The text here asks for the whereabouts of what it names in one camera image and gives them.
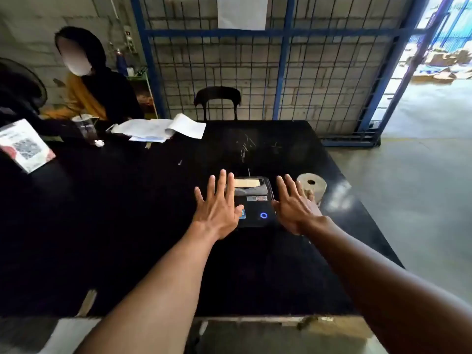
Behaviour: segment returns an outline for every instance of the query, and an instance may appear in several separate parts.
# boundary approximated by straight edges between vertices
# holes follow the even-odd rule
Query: face mask
[[[91,64],[88,59],[84,57],[68,58],[63,57],[66,67],[75,75],[82,77],[88,75],[91,70]]]

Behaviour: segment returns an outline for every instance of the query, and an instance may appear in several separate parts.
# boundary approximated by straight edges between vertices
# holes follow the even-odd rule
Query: open doorway
[[[426,28],[442,0],[429,0],[418,24]],[[422,36],[411,37],[390,79],[373,122],[380,122]],[[386,137],[472,137],[472,0],[454,0],[424,61],[383,132]]]

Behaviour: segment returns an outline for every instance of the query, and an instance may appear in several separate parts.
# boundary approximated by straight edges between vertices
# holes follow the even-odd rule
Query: qr code
[[[41,148],[38,144],[33,142],[30,138],[25,138],[13,144],[13,147],[17,152],[19,152],[23,158],[26,160],[32,158],[39,152],[41,152]]]

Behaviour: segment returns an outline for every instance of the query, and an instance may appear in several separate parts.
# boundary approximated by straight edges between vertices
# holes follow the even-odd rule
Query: hand
[[[215,233],[217,239],[225,238],[232,232],[243,214],[244,205],[235,208],[235,177],[229,173],[225,197],[226,170],[222,169],[215,195],[215,175],[209,177],[206,200],[198,187],[195,188],[197,210],[193,222],[202,223],[206,229]]]
[[[323,215],[316,206],[311,190],[308,192],[307,198],[299,181],[295,183],[289,174],[285,175],[285,181],[286,183],[282,177],[277,177],[280,202],[274,200],[272,205],[280,223],[292,234],[298,235],[304,221]]]

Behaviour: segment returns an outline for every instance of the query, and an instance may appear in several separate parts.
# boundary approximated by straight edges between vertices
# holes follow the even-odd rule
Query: metal grid
[[[398,49],[428,32],[415,29],[426,1],[269,0],[264,31],[218,29],[217,0],[132,4],[161,115],[202,120],[197,91],[229,86],[241,120],[304,119],[324,139],[365,145]],[[210,101],[208,116],[233,119],[233,105]]]

